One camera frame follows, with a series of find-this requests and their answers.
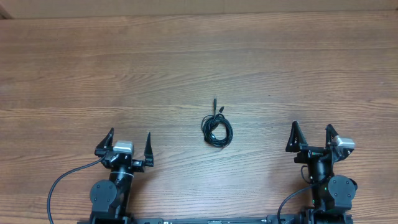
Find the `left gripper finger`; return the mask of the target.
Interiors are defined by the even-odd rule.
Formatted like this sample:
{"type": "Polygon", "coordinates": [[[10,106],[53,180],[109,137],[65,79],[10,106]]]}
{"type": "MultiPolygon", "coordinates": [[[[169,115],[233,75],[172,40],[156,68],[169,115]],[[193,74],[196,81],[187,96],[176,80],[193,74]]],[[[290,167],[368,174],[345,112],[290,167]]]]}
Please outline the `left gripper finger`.
{"type": "Polygon", "coordinates": [[[112,147],[114,128],[111,128],[105,138],[97,145],[97,150],[109,149],[112,147]]]}
{"type": "Polygon", "coordinates": [[[144,149],[144,157],[145,157],[145,162],[154,162],[154,155],[153,155],[153,151],[152,151],[151,134],[150,133],[148,133],[148,135],[147,135],[146,146],[144,149]]]}

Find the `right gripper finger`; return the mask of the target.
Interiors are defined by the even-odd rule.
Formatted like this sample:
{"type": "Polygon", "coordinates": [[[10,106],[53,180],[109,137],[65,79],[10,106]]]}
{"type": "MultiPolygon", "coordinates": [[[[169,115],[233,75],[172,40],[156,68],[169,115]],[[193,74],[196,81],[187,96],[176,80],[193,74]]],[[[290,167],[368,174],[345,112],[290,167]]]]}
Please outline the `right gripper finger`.
{"type": "Polygon", "coordinates": [[[308,143],[300,129],[298,121],[292,123],[289,140],[285,148],[286,152],[300,152],[303,147],[307,147],[308,143]]]}
{"type": "Polygon", "coordinates": [[[328,124],[325,128],[325,131],[326,131],[325,145],[326,146],[336,145],[336,141],[338,140],[339,135],[332,126],[332,124],[328,124]]]}

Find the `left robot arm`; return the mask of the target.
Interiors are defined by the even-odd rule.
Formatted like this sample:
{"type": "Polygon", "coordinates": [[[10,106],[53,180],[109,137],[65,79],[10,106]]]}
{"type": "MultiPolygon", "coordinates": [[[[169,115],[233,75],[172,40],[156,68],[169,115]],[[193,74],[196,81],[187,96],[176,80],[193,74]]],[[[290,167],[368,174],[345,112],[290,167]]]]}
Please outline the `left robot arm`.
{"type": "Polygon", "coordinates": [[[90,224],[135,223],[133,215],[127,212],[134,174],[154,166],[150,134],[147,135],[144,160],[133,158],[134,145],[131,141],[113,143],[113,137],[114,129],[110,129],[95,148],[95,155],[110,173],[108,179],[98,181],[90,190],[90,224]]]}

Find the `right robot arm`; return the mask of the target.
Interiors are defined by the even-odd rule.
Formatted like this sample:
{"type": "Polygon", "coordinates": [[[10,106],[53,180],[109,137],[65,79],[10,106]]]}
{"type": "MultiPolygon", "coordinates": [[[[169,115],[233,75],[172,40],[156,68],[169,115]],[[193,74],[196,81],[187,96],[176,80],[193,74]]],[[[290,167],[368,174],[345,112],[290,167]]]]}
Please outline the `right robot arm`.
{"type": "Polygon", "coordinates": [[[289,195],[277,211],[278,223],[353,223],[352,216],[346,212],[352,209],[352,200],[358,189],[357,183],[346,176],[336,175],[334,165],[345,160],[355,149],[351,138],[341,137],[331,124],[325,128],[325,145],[309,146],[299,123],[292,123],[289,140],[285,150],[295,152],[296,164],[308,170],[304,179],[307,187],[289,195]],[[293,197],[305,191],[312,192],[312,206],[302,209],[291,218],[283,218],[283,206],[293,197]]]}

